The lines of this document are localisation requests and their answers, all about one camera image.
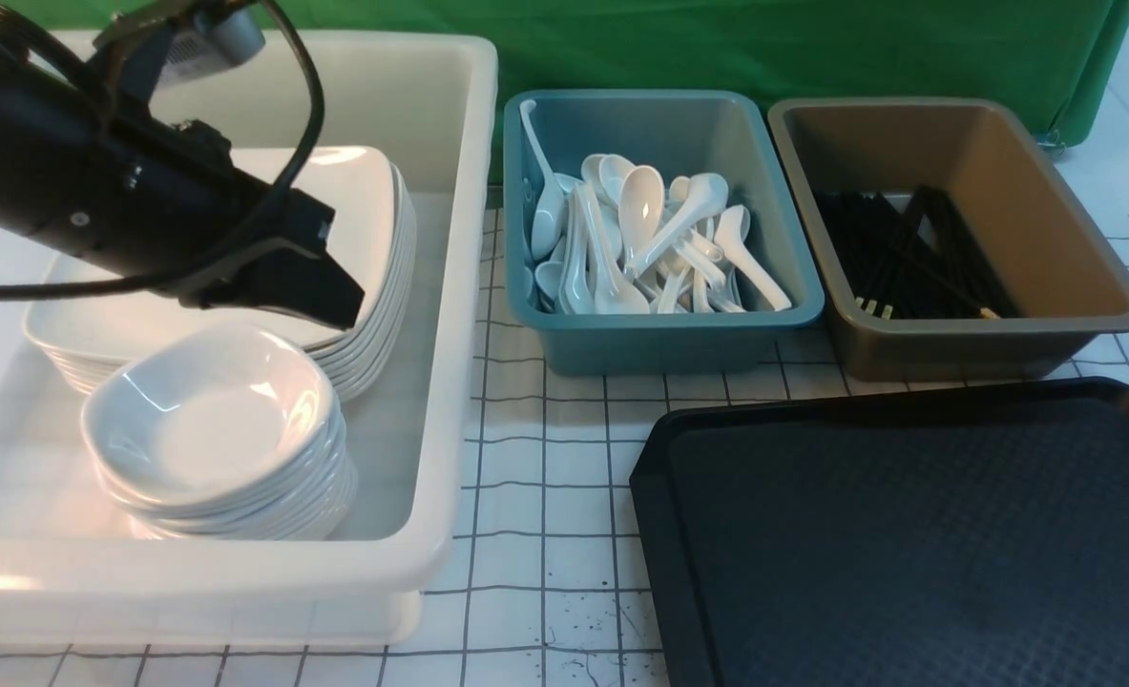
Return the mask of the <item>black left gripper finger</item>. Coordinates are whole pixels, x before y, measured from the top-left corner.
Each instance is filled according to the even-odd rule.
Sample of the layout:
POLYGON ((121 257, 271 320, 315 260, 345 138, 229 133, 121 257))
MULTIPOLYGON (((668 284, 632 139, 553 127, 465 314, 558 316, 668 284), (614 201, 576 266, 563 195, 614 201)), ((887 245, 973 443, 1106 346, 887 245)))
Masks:
POLYGON ((324 259, 334 218, 336 210, 323 201, 301 190, 285 191, 264 212, 264 247, 324 259))
POLYGON ((364 287, 329 254, 271 252, 181 296, 180 305, 196 310, 266 310, 343 331, 355 325, 365 300, 364 287))

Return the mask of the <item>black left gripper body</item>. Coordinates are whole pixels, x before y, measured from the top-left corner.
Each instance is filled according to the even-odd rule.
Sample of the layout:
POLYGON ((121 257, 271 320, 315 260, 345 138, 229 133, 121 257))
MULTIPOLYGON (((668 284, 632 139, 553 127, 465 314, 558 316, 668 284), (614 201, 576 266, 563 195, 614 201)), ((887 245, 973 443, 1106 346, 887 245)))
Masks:
POLYGON ((0 58, 0 229, 142 278, 222 243, 266 188, 205 122, 123 106, 100 129, 71 83, 0 58))

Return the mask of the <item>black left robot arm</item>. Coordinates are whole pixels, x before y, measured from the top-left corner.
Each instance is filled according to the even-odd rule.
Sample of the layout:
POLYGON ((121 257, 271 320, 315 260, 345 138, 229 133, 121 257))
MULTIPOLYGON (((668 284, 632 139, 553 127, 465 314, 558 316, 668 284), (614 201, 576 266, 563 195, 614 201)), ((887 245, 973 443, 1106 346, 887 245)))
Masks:
POLYGON ((201 120, 164 123, 154 94, 244 65, 264 47, 246 1, 154 1, 116 14, 79 58, 0 3, 0 229, 110 280, 0 285, 0 302, 150 292, 185 308, 266 310, 345 331, 364 287, 329 256, 334 210, 294 188, 324 127, 320 71, 275 1, 263 9, 301 69, 308 117, 266 182, 201 120))

